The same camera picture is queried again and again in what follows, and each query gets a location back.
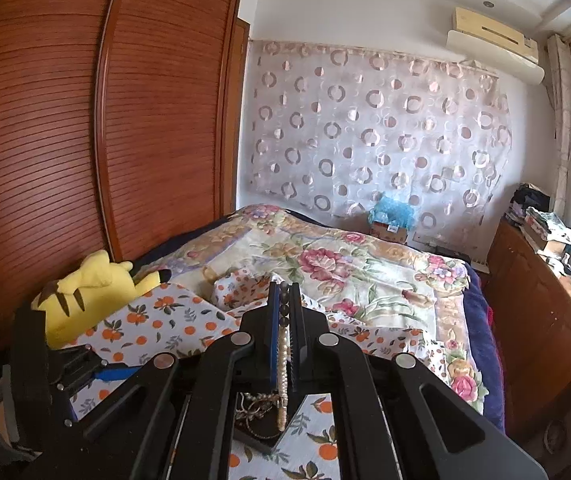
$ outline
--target white fabric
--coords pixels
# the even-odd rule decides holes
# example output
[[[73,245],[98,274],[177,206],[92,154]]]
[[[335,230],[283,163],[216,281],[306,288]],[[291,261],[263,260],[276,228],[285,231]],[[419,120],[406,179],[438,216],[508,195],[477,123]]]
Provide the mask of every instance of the white fabric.
[[[385,193],[415,208],[419,235],[478,248],[512,147],[496,76],[409,54],[265,40],[252,42],[245,85],[242,158],[251,163],[239,180],[271,203],[345,219]]]
[[[548,39],[548,54],[552,69],[558,170],[552,210],[563,218],[571,154],[571,54],[569,46],[558,34]]]

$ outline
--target wardrobe door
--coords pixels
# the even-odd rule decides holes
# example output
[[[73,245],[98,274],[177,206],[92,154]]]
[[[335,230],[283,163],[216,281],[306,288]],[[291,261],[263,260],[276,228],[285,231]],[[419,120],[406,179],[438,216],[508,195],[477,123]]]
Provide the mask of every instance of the wardrobe door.
[[[110,0],[0,0],[0,335],[104,246],[94,70]]]
[[[220,216],[237,9],[238,0],[112,0],[97,67],[95,127],[117,260]]]
[[[225,126],[223,130],[221,212],[224,215],[236,209],[236,175],[238,174],[238,136],[240,134],[243,78],[248,55],[249,23],[237,18],[230,45],[228,92],[225,100]]]

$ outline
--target pikachu plush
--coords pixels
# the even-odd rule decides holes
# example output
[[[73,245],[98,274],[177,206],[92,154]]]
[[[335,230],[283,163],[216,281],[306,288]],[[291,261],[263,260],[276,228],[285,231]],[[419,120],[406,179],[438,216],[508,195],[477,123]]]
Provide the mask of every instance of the pikachu plush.
[[[156,270],[134,285],[130,270],[131,262],[111,263],[107,251],[100,250],[62,280],[45,285],[31,307],[45,311],[49,347],[61,348],[171,276],[169,270]]]

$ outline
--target bed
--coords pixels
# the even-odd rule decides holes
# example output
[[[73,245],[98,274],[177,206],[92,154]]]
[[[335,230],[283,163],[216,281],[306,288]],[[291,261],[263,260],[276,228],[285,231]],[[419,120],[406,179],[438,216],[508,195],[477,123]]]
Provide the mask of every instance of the bed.
[[[488,305],[478,276],[459,260],[254,205],[172,238],[135,264],[136,277],[170,269],[172,278],[70,344],[90,344],[108,361],[128,365],[144,364],[159,351],[194,355],[238,330],[244,312],[264,305],[270,280],[297,281],[304,304],[325,313],[330,330],[368,354],[412,352],[503,430],[501,368]],[[77,416],[118,384],[93,381],[72,399]],[[329,401],[323,394],[307,397],[269,456],[235,440],[230,478],[295,478],[309,462],[336,478]]]

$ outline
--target floral bedspread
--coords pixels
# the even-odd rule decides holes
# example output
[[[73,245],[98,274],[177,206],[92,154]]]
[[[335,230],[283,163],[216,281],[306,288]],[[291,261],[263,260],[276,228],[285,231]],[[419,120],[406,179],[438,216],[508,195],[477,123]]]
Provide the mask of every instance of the floral bedspread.
[[[460,260],[316,226],[260,204],[240,209],[229,222],[143,267],[138,276],[155,269],[171,269],[173,283],[202,298],[211,297],[214,282],[234,270],[275,273],[298,282],[326,310],[361,321],[368,334],[383,327],[422,330],[445,344],[451,387],[483,412],[487,390],[470,353],[463,313],[469,277]],[[241,305],[239,294],[228,291],[224,306]]]
[[[368,354],[411,352],[479,412],[487,390],[469,352],[465,266],[368,235],[303,222],[271,205],[248,206],[178,251],[140,270],[172,270],[162,284],[88,330],[109,362],[141,365],[158,352],[179,358],[238,330],[266,303],[271,279],[296,281],[304,304]],[[120,381],[93,381],[72,399],[79,418]],[[230,478],[337,478],[331,398],[309,396],[270,456],[233,442]]]

